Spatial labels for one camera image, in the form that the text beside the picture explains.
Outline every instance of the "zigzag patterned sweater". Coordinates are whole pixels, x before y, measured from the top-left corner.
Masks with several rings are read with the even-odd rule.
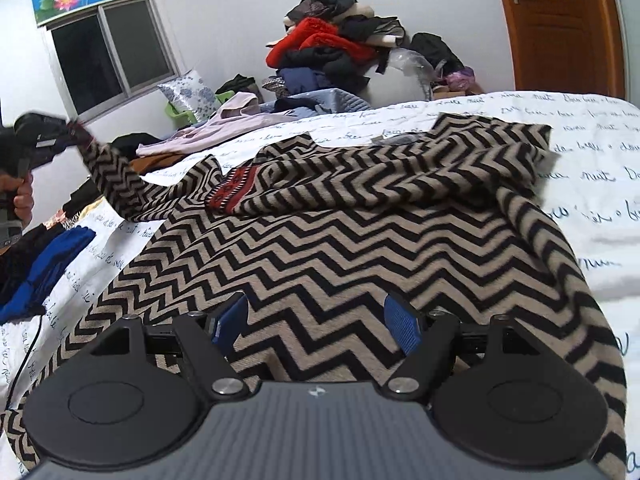
[[[549,126],[442,115],[412,144],[322,148],[298,136],[226,177],[207,157],[170,187],[145,183],[93,143],[82,155],[116,211],[166,221],[35,387],[123,314],[168,322],[238,290],[250,300],[249,328],[228,360],[250,384],[383,383],[402,360],[383,321],[395,291],[463,322],[505,312],[523,322],[604,394],[609,424],[594,460],[622,480],[622,357],[567,241],[532,201],[549,134]],[[30,467],[37,456],[20,412],[6,412],[4,430]]]

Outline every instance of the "bed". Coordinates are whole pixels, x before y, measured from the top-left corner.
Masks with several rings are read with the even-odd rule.
[[[178,182],[197,161],[215,155],[228,171],[259,148],[308,132],[323,146],[354,146],[372,139],[429,130],[441,112],[495,116],[553,127],[553,166],[540,174],[541,207],[562,228],[574,248],[593,294],[609,320],[622,352],[628,383],[627,472],[640,478],[640,110],[597,95],[496,92],[473,97],[409,102],[363,112],[318,116],[278,124],[188,156],[144,177],[156,184]],[[152,237],[161,222],[123,221],[102,202],[80,225],[95,230],[94,241],[69,265],[47,298],[46,316],[0,327],[0,399],[9,389],[17,404],[33,378],[108,283]],[[36,334],[39,336],[30,348]],[[24,471],[3,435],[1,478]]]

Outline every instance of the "person's hand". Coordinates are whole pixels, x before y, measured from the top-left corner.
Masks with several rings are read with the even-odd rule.
[[[0,192],[16,192],[14,207],[16,216],[22,220],[23,227],[27,227],[32,219],[33,210],[33,175],[28,174],[25,180],[12,177],[6,173],[0,174]]]

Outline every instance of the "lotus flower print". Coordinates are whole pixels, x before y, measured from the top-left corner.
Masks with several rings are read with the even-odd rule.
[[[75,7],[78,3],[80,3],[80,0],[53,0],[53,6],[57,10],[69,11],[73,7]]]

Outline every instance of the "metal bolt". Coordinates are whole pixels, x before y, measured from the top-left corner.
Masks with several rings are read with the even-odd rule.
[[[240,379],[225,377],[211,385],[211,389],[220,395],[233,395],[242,391],[244,383]]]
[[[396,377],[387,387],[396,394],[410,394],[420,388],[420,383],[411,377]]]

